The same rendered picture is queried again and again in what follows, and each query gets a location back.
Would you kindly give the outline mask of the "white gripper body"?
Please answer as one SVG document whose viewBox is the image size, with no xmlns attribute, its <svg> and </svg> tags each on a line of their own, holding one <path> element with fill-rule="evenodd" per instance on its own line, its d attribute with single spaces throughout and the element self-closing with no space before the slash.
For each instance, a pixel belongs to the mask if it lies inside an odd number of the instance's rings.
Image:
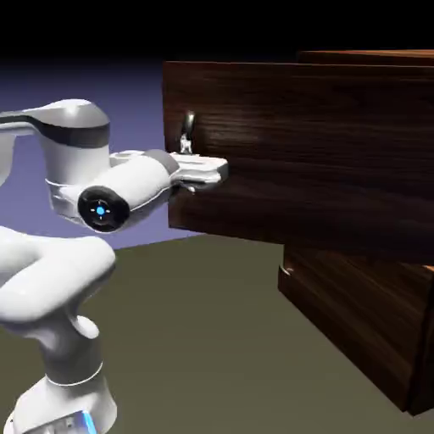
<svg viewBox="0 0 434 434">
<path fill-rule="evenodd" d="M 190 192 L 212 189 L 227 179 L 228 161 L 199 154 L 170 153 L 179 168 L 170 176 L 174 186 Z"/>
</svg>

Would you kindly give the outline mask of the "dark wood cabinet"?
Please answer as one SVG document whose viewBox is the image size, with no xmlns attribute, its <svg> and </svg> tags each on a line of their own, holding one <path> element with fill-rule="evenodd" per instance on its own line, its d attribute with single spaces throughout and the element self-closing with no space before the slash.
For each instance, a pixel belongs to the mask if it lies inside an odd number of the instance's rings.
<svg viewBox="0 0 434 434">
<path fill-rule="evenodd" d="M 434 408 L 434 49 L 305 51 L 369 70 L 359 121 L 319 128 L 278 210 L 281 293 L 399 409 Z"/>
</svg>

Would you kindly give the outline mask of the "dark wood cabinet door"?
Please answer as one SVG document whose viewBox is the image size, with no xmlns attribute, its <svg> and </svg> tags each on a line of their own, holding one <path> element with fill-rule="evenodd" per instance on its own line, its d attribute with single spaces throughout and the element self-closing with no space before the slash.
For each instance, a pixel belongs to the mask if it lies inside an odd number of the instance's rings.
<svg viewBox="0 0 434 434">
<path fill-rule="evenodd" d="M 284 247 L 279 291 L 400 410 L 434 409 L 434 264 Z"/>
<path fill-rule="evenodd" d="M 163 109 L 229 164 L 172 227 L 434 264 L 434 66 L 167 62 Z"/>
</svg>

